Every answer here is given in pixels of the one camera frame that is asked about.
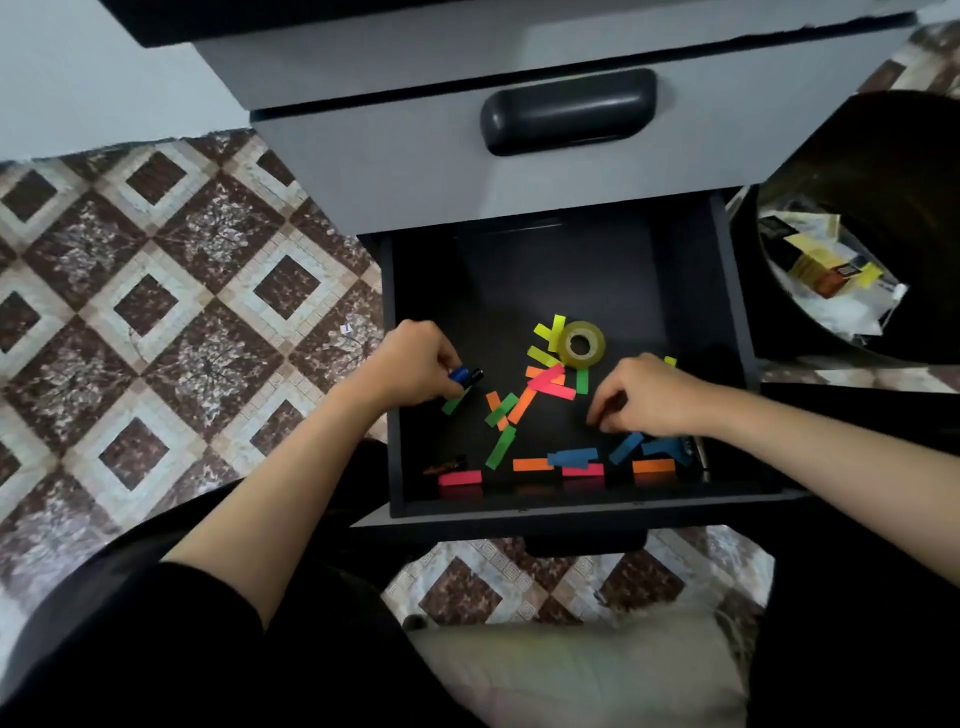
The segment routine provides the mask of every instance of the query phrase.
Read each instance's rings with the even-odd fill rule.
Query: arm
[[[618,393],[627,404],[605,405]],[[605,432],[703,435],[746,450],[960,584],[960,458],[729,387],[652,354],[623,359],[588,423]]]
[[[164,560],[229,584],[268,624],[357,443],[388,409],[463,395],[459,366],[434,324],[404,321]]]

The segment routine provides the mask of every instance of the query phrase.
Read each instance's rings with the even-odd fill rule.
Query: blue sticky note
[[[664,455],[672,457],[681,465],[689,465],[693,460],[684,448],[684,441],[679,437],[651,440],[648,443],[643,443],[640,447],[644,455],[653,455],[657,452],[662,452]]]
[[[559,452],[548,452],[546,463],[555,468],[585,468],[590,460],[596,460],[597,457],[597,448],[563,449]]]
[[[623,442],[620,443],[613,452],[610,453],[610,461],[614,465],[619,465],[623,462],[624,458],[633,452],[634,448],[642,442],[643,433],[632,432],[624,438]]]

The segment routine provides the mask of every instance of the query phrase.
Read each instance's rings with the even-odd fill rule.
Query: orange sticky note
[[[553,466],[547,463],[545,457],[530,457],[524,460],[514,460],[514,473],[527,471],[552,471]]]
[[[514,425],[520,421],[520,418],[523,417],[523,413],[527,411],[527,407],[530,406],[530,402],[534,400],[534,395],[536,392],[530,387],[527,387],[523,390],[523,394],[520,395],[520,401],[514,405],[514,408],[510,410],[510,414],[507,415],[507,419],[510,420]]]
[[[500,395],[496,392],[487,393],[487,404],[490,406],[490,411],[493,412],[494,409],[500,406]],[[500,428],[500,431],[503,432],[507,428],[507,418],[504,417],[500,422],[496,424]]]
[[[677,465],[672,459],[635,460],[634,473],[675,473]]]
[[[544,372],[546,372],[546,370],[541,369],[540,367],[527,367],[527,378],[532,379],[537,375],[543,374]],[[559,384],[560,386],[564,386],[566,384],[566,372],[564,372],[560,376],[550,379],[550,382],[552,384]]]

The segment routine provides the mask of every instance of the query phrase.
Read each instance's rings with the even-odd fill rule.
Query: sticky note
[[[543,392],[545,395],[562,397],[565,400],[572,400],[577,396],[577,390],[575,389],[570,389],[569,387],[562,387],[559,384],[551,384],[548,381],[545,381],[541,384],[537,384],[536,379],[531,379],[527,384],[527,388],[532,389],[535,392]]]
[[[500,439],[496,441],[496,445],[493,446],[493,451],[490,453],[490,457],[487,458],[487,467],[492,471],[495,471],[500,465],[500,461],[503,460],[503,456],[507,454],[507,450],[510,448],[510,444],[514,441],[516,437],[516,427],[507,425],[507,428],[500,433]]]
[[[644,455],[655,455],[662,452],[669,455],[681,465],[689,465],[693,458],[684,449],[684,443],[679,437],[660,438],[643,443],[640,448]]]
[[[519,401],[516,403],[514,408],[510,410],[510,415],[508,415],[507,419],[516,425],[516,423],[520,421],[520,418],[523,417],[523,413],[527,411],[527,407],[530,406],[530,402],[534,400],[534,396],[536,394],[537,391],[530,389],[530,387],[524,389],[523,394],[520,395]]]
[[[614,465],[619,465],[627,459],[627,455],[634,451],[634,448],[643,442],[642,432],[633,432],[627,435],[623,442],[616,446],[616,449],[610,453],[610,461]]]
[[[541,375],[544,372],[546,372],[546,370],[541,369],[540,367],[527,367],[527,378],[532,379],[533,377]],[[566,372],[560,376],[555,376],[554,378],[550,379],[550,381],[553,384],[560,384],[561,386],[564,386],[566,384]]]
[[[484,422],[491,427],[495,427],[500,420],[502,420],[504,417],[506,417],[510,413],[510,410],[512,410],[514,408],[514,405],[519,401],[520,401],[519,397],[515,395],[513,392],[511,392],[509,395],[507,395],[504,398],[504,400],[500,403],[499,407],[497,407],[496,409],[493,410],[493,412],[487,415],[487,417],[484,419]]]
[[[544,367],[555,367],[560,364],[560,359],[551,356],[547,352],[538,349],[537,347],[530,347],[527,350],[527,356],[531,359],[536,359]]]
[[[550,465],[559,466],[578,466],[596,458],[597,448],[563,449],[558,452],[548,452],[546,456]]]
[[[526,459],[514,459],[514,473],[526,473],[528,471],[552,471],[545,457],[530,457]]]
[[[586,475],[602,475],[603,463],[590,463],[585,468],[563,468],[564,477],[584,477]]]
[[[439,485],[473,485],[483,482],[483,473],[481,471],[456,471],[455,473],[444,473],[437,478]]]
[[[566,317],[560,316],[559,314],[553,315],[553,327],[550,329],[550,343],[547,346],[546,350],[548,352],[555,352],[557,347],[560,346],[560,334],[564,332],[564,327],[566,326]]]
[[[487,404],[490,406],[490,411],[495,412],[496,408],[500,406],[500,395],[498,395],[496,392],[488,392]],[[500,428],[501,432],[503,432],[503,430],[507,428],[507,418],[501,418],[500,422],[498,422],[496,426]]]
[[[635,460],[634,473],[675,473],[677,466],[673,460]]]
[[[468,387],[464,391],[464,397],[467,396],[467,392],[469,392],[471,389],[473,389],[473,387]],[[457,405],[460,404],[460,400],[462,400],[464,397],[458,397],[456,400],[447,400],[446,404],[443,407],[441,407],[440,411],[443,412],[445,415],[452,415],[453,410],[457,408]]]

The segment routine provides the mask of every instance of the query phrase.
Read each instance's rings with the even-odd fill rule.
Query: open drawer
[[[699,506],[700,500],[794,497],[754,459],[705,442],[707,478],[695,457],[676,474],[635,480],[632,459],[609,454],[623,439],[586,426],[593,391],[623,356],[672,355],[705,379],[756,387],[749,331],[719,195],[690,193],[395,231],[374,236],[383,271],[388,328],[405,318],[432,319],[464,363],[485,378],[447,416],[441,403],[388,415],[391,515],[423,516],[505,509],[634,502]],[[499,437],[484,419],[485,394],[518,396],[530,346],[546,349],[533,329],[555,313],[590,321],[606,336],[604,358],[589,370],[589,394],[573,401],[537,394],[516,425],[516,439],[496,470],[485,461]],[[568,383],[572,380],[567,370]],[[596,447],[601,478],[515,473],[514,458]],[[479,486],[442,488],[424,469],[467,458],[483,472]]]

